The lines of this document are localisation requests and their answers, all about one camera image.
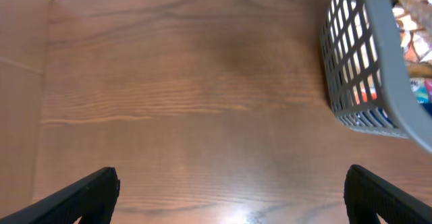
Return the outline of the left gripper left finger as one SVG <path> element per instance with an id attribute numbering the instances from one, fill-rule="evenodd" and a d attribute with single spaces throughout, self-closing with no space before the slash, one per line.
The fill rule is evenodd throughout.
<path id="1" fill-rule="evenodd" d="M 115 168 L 104 167 L 1 219 L 1 224 L 110 223 L 120 191 Z"/>

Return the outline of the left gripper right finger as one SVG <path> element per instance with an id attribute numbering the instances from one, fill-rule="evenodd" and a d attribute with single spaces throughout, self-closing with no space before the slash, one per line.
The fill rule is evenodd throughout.
<path id="1" fill-rule="evenodd" d="M 344 183 L 350 223 L 431 223 L 431 207 L 360 165 L 351 165 Z"/>

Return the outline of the grey plastic lattice basket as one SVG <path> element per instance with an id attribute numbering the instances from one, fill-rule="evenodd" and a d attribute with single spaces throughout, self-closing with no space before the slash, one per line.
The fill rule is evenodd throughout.
<path id="1" fill-rule="evenodd" d="M 394 0 L 331 0 L 320 32 L 330 107 L 356 132 L 409 138 L 431 150 L 431 115 L 416 101 L 392 8 Z M 335 111 L 333 104 L 364 82 L 374 82 L 377 99 Z M 349 125 L 343 116 L 383 108 L 396 128 Z"/>

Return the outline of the Kleenex tissue multipack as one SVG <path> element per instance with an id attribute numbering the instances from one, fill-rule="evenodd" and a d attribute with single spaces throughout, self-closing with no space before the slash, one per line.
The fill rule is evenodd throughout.
<path id="1" fill-rule="evenodd" d="M 339 98 L 339 101 L 333 104 L 333 109 L 341 111 L 348 106 L 356 106 L 361 102 L 366 103 L 368 101 L 368 93 L 373 100 L 377 99 L 374 82 L 369 82 L 369 86 L 368 89 L 365 89 L 364 82 L 360 83 L 360 90 L 357 90 L 357 87 L 353 86 L 352 90 L 343 94 Z M 411 78 L 410 88 L 417 103 L 431 115 L 431 79 Z M 360 113 L 351 113 L 349 116 L 343 116 L 343 120 L 349 125 L 355 126 L 385 127 L 388 124 L 392 128 L 396 128 L 387 112 L 381 107 L 361 111 Z"/>

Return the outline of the beige snack pouch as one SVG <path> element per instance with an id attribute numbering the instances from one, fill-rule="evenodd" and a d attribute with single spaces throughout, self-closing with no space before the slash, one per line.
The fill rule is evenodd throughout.
<path id="1" fill-rule="evenodd" d="M 431 78 L 431 0 L 394 0 L 392 8 L 411 78 Z"/>

